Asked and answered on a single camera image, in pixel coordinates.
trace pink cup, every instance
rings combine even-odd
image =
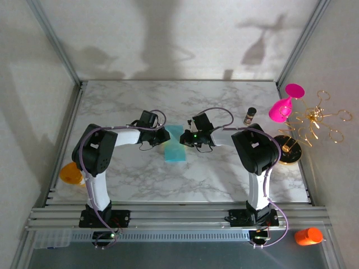
[[[289,97],[280,99],[269,110],[269,118],[274,122],[285,122],[292,113],[292,98],[302,98],[305,94],[304,89],[298,84],[288,84],[286,93]]]

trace black bracket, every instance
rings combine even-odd
[[[130,223],[130,211],[129,210],[112,210],[111,203],[103,210],[98,211],[101,218],[111,228],[127,228]],[[95,211],[86,205],[86,209],[81,212],[80,228],[104,228],[105,226],[98,219]]]
[[[270,210],[269,214],[257,222],[253,221],[246,209],[231,209],[228,210],[228,213],[229,216],[225,217],[224,220],[229,222],[231,227],[279,226],[278,215],[275,209]]]

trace orange bottle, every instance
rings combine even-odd
[[[85,186],[84,177],[82,176],[81,171],[77,168],[75,162],[65,165],[61,169],[59,176],[65,183],[79,185],[81,187]]]
[[[294,235],[298,245],[314,245],[323,241],[323,234],[317,228],[308,228]]]

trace marble table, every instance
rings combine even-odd
[[[138,119],[143,110],[160,109],[168,124],[183,124],[203,109],[222,106],[243,126],[250,106],[257,109],[254,123],[272,136],[283,125],[268,118],[278,100],[274,82],[224,81],[89,81],[82,97],[62,166],[90,123],[118,126]],[[213,125],[230,121],[220,110],[207,113]],[[245,201],[249,192],[248,173],[234,147],[215,147],[201,154],[186,148],[186,161],[167,163],[163,146],[140,151],[138,145],[115,148],[107,170],[107,187],[114,202],[233,202]],[[270,197],[276,202],[307,202],[297,164],[278,164],[271,175]],[[54,201],[83,201],[85,188],[58,179]]]

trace metal rod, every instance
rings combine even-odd
[[[71,76],[73,82],[80,86],[80,79],[76,74],[75,69],[73,68],[68,56],[65,53],[65,50],[62,48],[54,30],[51,27],[49,20],[45,12],[42,9],[41,4],[38,0],[26,0],[29,7],[31,8],[33,14],[35,15],[37,21],[40,23],[41,28],[43,29],[45,35],[47,36],[49,42],[51,43],[53,49],[55,50],[56,54],[58,55],[59,59],[63,63],[65,69]]]

